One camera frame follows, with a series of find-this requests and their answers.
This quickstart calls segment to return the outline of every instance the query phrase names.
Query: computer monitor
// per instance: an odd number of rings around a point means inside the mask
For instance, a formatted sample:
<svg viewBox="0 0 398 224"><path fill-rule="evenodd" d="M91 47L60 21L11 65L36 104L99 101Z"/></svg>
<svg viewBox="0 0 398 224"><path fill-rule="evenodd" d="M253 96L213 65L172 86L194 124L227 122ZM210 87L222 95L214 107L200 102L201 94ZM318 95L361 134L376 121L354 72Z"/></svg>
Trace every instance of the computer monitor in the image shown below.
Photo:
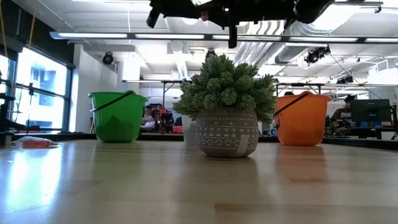
<svg viewBox="0 0 398 224"><path fill-rule="evenodd" d="M350 104L355 122L391 121L389 100L351 100Z"/></svg>

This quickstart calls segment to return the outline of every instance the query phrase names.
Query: wall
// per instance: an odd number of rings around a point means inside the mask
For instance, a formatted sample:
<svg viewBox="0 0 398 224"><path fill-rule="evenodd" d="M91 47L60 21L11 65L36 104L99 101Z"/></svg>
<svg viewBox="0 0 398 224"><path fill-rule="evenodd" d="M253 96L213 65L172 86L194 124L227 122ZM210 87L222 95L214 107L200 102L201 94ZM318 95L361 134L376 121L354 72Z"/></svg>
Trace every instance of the wall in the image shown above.
<svg viewBox="0 0 398 224"><path fill-rule="evenodd" d="M139 80L140 65L138 58L127 58L118 63L118 84L117 89L120 92L132 90L139 94L139 83L126 83L123 80Z"/></svg>
<svg viewBox="0 0 398 224"><path fill-rule="evenodd" d="M79 44L75 46L71 113L69 130L89 133L91 128L91 99L88 94L96 91L117 91L118 76L95 60Z"/></svg>
<svg viewBox="0 0 398 224"><path fill-rule="evenodd" d="M369 71L368 81L370 84L398 85L398 69L392 68L377 72L375 69ZM376 94L369 93L369 99L389 99L390 104L398 104L398 88L394 87L378 87L372 88L371 91Z"/></svg>

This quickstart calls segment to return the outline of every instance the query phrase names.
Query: fluorescent light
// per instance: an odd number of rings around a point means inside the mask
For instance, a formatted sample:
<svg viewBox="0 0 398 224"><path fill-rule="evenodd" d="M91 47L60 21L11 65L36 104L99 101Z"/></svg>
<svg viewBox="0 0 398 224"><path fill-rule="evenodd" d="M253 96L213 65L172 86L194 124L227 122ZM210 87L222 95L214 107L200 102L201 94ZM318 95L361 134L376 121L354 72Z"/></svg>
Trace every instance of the fluorescent light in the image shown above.
<svg viewBox="0 0 398 224"><path fill-rule="evenodd" d="M378 84L324 84L324 86L351 86L351 87L398 87L398 85L378 85Z"/></svg>
<svg viewBox="0 0 398 224"><path fill-rule="evenodd" d="M280 41L281 37L264 35L238 35L238 41ZM229 40L228 35L213 35L213 40Z"/></svg>
<svg viewBox="0 0 398 224"><path fill-rule="evenodd" d="M129 83L162 83L160 80L123 80L123 82Z"/></svg>
<svg viewBox="0 0 398 224"><path fill-rule="evenodd" d="M163 97L161 97L161 96L148 96L148 98L150 98L150 99L163 99ZM177 99L181 99L181 97L165 97L165 99L177 100Z"/></svg>
<svg viewBox="0 0 398 224"><path fill-rule="evenodd" d="M64 38L127 38L127 34L58 33Z"/></svg>
<svg viewBox="0 0 398 224"><path fill-rule="evenodd" d="M229 40L228 35L213 35L214 40Z"/></svg>
<svg viewBox="0 0 398 224"><path fill-rule="evenodd" d="M312 44L312 43L286 43L288 47L327 47L327 44Z"/></svg>
<svg viewBox="0 0 398 224"><path fill-rule="evenodd" d="M280 41L281 37L263 36L263 35L239 35L238 40L258 40L258 41Z"/></svg>
<svg viewBox="0 0 398 224"><path fill-rule="evenodd" d="M305 42L356 42L354 37L291 37L290 41Z"/></svg>
<svg viewBox="0 0 398 224"><path fill-rule="evenodd" d="M147 0L72 0L76 2L110 2L110 3L150 3Z"/></svg>
<svg viewBox="0 0 398 224"><path fill-rule="evenodd" d="M136 34L137 39L204 39L197 34Z"/></svg>
<svg viewBox="0 0 398 224"><path fill-rule="evenodd" d="M398 38L367 38L365 42L380 42L380 43L398 42Z"/></svg>

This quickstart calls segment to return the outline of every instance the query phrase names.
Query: gray ceramic pot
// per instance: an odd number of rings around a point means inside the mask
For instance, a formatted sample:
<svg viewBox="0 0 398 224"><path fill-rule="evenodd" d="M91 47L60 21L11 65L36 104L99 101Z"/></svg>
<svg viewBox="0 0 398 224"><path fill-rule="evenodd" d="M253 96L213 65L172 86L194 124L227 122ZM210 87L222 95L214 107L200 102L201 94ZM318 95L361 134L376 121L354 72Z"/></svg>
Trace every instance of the gray ceramic pot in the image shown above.
<svg viewBox="0 0 398 224"><path fill-rule="evenodd" d="M246 157L258 143L256 113L242 112L237 108L199 112L196 122L197 143L209 156Z"/></svg>

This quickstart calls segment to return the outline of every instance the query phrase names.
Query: camera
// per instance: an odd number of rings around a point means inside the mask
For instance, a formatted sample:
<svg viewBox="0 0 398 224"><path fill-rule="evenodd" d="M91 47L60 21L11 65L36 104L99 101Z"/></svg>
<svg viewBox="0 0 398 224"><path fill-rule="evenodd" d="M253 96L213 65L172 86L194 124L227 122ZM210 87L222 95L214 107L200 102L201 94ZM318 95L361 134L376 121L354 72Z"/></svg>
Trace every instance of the camera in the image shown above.
<svg viewBox="0 0 398 224"><path fill-rule="evenodd" d="M354 78L351 75L348 75L347 77L340 78L339 80L337 80L336 84L349 84L353 82Z"/></svg>
<svg viewBox="0 0 398 224"><path fill-rule="evenodd" d="M314 51L308 52L308 55L305 57L304 61L308 64L317 63L319 60L325 57L325 55L330 54L330 48L327 47L319 47Z"/></svg>
<svg viewBox="0 0 398 224"><path fill-rule="evenodd" d="M112 65L113 61L114 61L113 53L112 52L106 52L105 56L102 58L102 62L105 65Z"/></svg>
<svg viewBox="0 0 398 224"><path fill-rule="evenodd" d="M215 56L217 56L217 54L214 51L214 49L208 49L207 50L206 59L208 59L208 58L212 59Z"/></svg>

